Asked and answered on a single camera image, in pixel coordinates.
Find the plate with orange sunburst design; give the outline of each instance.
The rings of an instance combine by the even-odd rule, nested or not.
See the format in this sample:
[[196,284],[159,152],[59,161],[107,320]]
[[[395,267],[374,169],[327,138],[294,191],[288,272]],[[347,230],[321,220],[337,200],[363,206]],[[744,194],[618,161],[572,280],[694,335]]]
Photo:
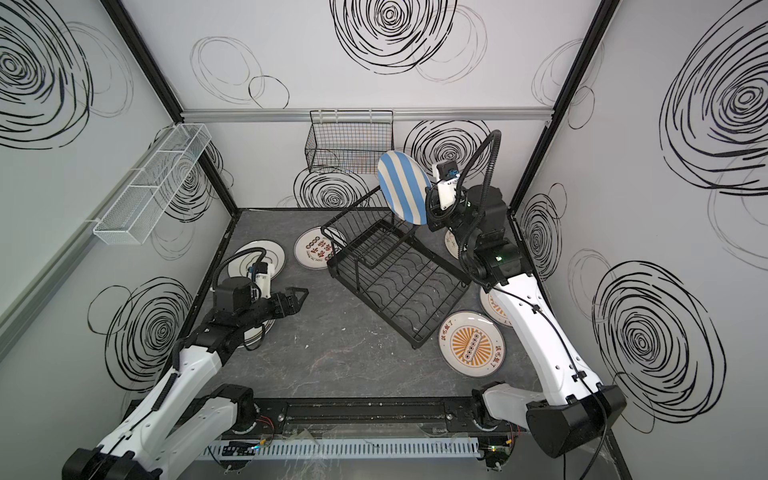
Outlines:
[[504,362],[504,337],[494,323],[477,312],[456,312],[440,326],[440,352],[464,375],[491,375]]
[[483,289],[480,289],[480,305],[482,305],[485,314],[491,317],[491,320],[500,325],[512,328],[514,325],[512,325],[512,321],[509,319],[504,309],[502,309],[497,295],[495,290],[486,293]]

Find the wire basket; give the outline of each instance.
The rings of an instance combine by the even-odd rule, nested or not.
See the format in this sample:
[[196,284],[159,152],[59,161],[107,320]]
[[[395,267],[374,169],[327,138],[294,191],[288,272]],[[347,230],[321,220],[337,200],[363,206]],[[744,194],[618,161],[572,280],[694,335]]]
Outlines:
[[107,245],[144,243],[209,142],[204,124],[176,125],[96,224],[94,235]]
[[379,159],[395,150],[392,111],[311,111],[304,155],[310,172],[335,169],[376,174]]
[[470,279],[418,241],[417,226],[378,207],[383,201],[377,187],[322,227],[333,244],[328,269],[416,349],[440,328]]

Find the striped plate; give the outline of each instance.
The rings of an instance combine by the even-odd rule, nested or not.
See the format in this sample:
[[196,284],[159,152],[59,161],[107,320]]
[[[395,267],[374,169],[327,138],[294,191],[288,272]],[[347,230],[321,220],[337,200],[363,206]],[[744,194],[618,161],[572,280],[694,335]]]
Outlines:
[[384,198],[389,208],[406,222],[427,223],[426,187],[431,187],[424,170],[408,155],[388,151],[379,160],[379,172]]

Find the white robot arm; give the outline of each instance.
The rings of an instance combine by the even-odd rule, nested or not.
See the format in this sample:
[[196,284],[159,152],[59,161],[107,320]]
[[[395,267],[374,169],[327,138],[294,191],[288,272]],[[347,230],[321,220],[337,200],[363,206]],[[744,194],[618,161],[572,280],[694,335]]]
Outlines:
[[[554,458],[601,434],[604,439],[626,400],[618,387],[603,385],[568,341],[539,290],[525,246],[505,237],[511,212],[490,185],[501,139],[500,131],[491,132],[460,176],[456,161],[433,167],[438,182],[426,195],[427,225],[432,231],[449,228],[462,270],[485,292],[496,290],[541,380],[543,392],[502,383],[476,395],[479,424],[523,426]],[[482,185],[465,189],[466,172],[486,149],[491,153]]]
[[[508,279],[507,285],[498,288],[527,300],[526,303],[500,292],[497,295],[502,309],[510,316],[515,325],[515,333],[536,368],[543,392],[515,389],[504,383],[485,390],[483,400],[490,416],[528,429],[528,421],[525,418],[528,403],[543,398],[549,405],[567,405],[570,399],[581,400],[597,392],[601,381],[568,341],[544,301],[535,277],[521,273]],[[538,306],[546,318],[536,313],[531,305]]]
[[299,312],[306,299],[306,289],[270,292],[271,265],[261,261],[263,248],[225,260],[214,278],[227,263],[249,253],[261,253],[251,278],[229,278],[213,290],[213,309],[182,340],[182,349],[174,346],[172,368],[95,449],[78,449],[70,456],[61,472],[63,480],[174,480],[219,435],[228,430],[248,433],[256,425],[253,390],[222,385],[172,432],[200,389],[243,344],[245,332]]

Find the black spiral drawing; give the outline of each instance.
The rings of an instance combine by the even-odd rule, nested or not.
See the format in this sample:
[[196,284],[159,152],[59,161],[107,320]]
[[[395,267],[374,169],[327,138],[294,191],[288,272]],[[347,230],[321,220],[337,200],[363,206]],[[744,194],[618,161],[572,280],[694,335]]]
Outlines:
[[487,49],[488,33],[482,17],[469,7],[456,5],[445,43],[431,58],[416,65],[416,71],[427,80],[452,83],[472,73]]
[[[214,67],[211,60],[225,51],[237,58],[227,66]],[[261,108],[285,108],[290,92],[277,78],[265,75],[250,47],[231,37],[205,37],[195,42],[190,53],[192,72],[200,85],[219,100],[231,104],[255,103]]]
[[[583,38],[577,38],[560,45],[539,65],[531,82],[531,93],[537,102],[543,105],[554,105],[583,41]],[[579,83],[579,89],[571,100],[568,109],[568,126],[574,130],[582,128],[592,118],[594,112],[592,85],[598,79],[604,54],[605,48],[600,43]]]
[[82,48],[45,0],[0,0],[0,18],[0,145],[69,145],[94,99]]
[[[434,180],[433,164],[454,160],[458,169],[463,170],[490,133],[491,129],[484,121],[420,121],[408,133],[403,150]],[[467,173],[467,179],[483,174],[490,157],[491,150],[486,148]]]
[[606,367],[653,419],[650,429],[656,420],[689,422],[717,404],[723,345],[707,310],[675,275],[651,262],[618,264],[598,286],[592,317]]
[[[224,182],[224,185],[227,187],[227,189],[230,189],[235,184],[235,177],[226,169],[224,168],[224,158],[221,156],[221,152],[218,148],[216,148],[216,145],[214,143],[208,142],[208,145],[205,147],[206,153],[208,153],[208,158],[210,158],[210,162],[214,165],[214,168],[219,173],[219,176],[221,177],[221,180]],[[208,187],[208,193],[215,199],[219,199],[218,194],[216,193],[216,189],[214,189],[214,186],[210,184]]]
[[310,173],[310,169],[305,168],[293,181],[293,196],[302,208],[351,207],[368,190],[366,182],[358,174],[334,167],[324,167],[322,173]]
[[520,228],[542,280],[558,268],[563,250],[560,219],[567,205],[563,184],[552,184],[547,194],[531,197],[523,210]]
[[154,251],[164,260],[179,260],[192,248],[194,222],[181,222],[163,214],[150,233]]
[[377,74],[403,73],[432,58],[448,38],[456,10],[456,0],[329,0],[329,4],[344,52]]
[[571,258],[568,264],[568,290],[571,300],[584,318],[591,319],[595,312],[594,294],[600,282],[606,276],[609,280],[616,279],[610,270],[611,264],[595,250],[585,248]]
[[[209,142],[205,147],[208,157],[218,171],[227,187],[234,185],[234,177],[224,168],[221,153]],[[189,157],[182,156],[177,166],[170,173],[167,185],[181,187],[174,195],[173,191],[161,188],[160,198],[170,198],[165,213],[182,223],[196,222],[208,211],[215,198],[218,198],[214,186],[203,172],[199,163],[194,163]]]
[[[181,185],[174,192],[164,188],[166,185]],[[170,173],[170,179],[165,182],[160,198],[170,199],[165,213],[183,223],[196,222],[208,211],[214,201],[211,194],[212,186],[200,165],[192,158],[182,156]]]
[[159,276],[135,290],[113,285],[88,305],[88,329],[104,336],[104,364],[115,385],[147,392],[163,369],[192,296]]
[[[112,118],[127,112],[134,100],[134,77],[122,50],[96,27],[67,22],[67,28],[90,61],[93,78],[91,113]],[[77,98],[84,98],[84,93],[81,91]]]
[[659,139],[689,184],[768,195],[768,2],[737,2],[696,43],[664,97]]

